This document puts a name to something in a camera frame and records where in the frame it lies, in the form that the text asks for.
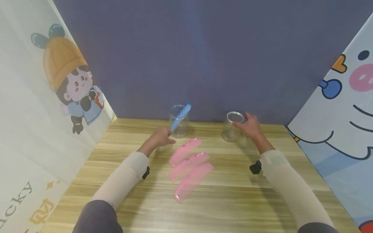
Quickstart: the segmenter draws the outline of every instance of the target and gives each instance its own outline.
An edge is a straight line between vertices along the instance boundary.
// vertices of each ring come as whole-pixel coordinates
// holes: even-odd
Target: plastic cup
[[[179,126],[176,127],[175,131],[172,133],[174,138],[183,138],[188,132],[189,113],[183,118],[178,118],[179,113],[184,107],[185,105],[177,104],[172,106],[169,112],[170,127],[175,120],[181,120]]]
[[[234,142],[241,135],[241,131],[232,125],[233,122],[244,122],[244,116],[236,111],[227,113],[222,131],[222,138],[227,142]]]

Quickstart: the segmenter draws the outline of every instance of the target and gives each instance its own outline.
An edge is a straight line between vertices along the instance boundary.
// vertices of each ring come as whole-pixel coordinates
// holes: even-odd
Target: yellow star
[[[53,181],[47,183],[47,190],[53,188]]]

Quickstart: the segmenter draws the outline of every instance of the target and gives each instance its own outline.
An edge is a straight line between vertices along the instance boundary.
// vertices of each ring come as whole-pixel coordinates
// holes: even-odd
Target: black clip
[[[255,164],[250,166],[250,171],[254,174],[257,175],[260,173],[261,170],[261,162],[258,160]]]
[[[143,179],[145,179],[150,174],[150,167],[146,168],[145,174],[142,176]]]

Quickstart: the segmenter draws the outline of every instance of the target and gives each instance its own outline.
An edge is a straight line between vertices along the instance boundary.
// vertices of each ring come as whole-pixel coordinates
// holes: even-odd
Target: blue-gray backdrop
[[[372,0],[54,0],[118,117],[248,110],[287,124],[373,11]]]

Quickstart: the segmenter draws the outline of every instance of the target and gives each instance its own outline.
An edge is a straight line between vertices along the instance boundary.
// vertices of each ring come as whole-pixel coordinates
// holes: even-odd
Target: white sleeve
[[[141,152],[131,153],[93,195],[93,200],[108,202],[116,210],[131,189],[141,180],[149,159]]]
[[[334,227],[310,186],[280,151],[263,153],[260,162],[263,175],[288,206],[298,229],[307,223],[325,223]]]

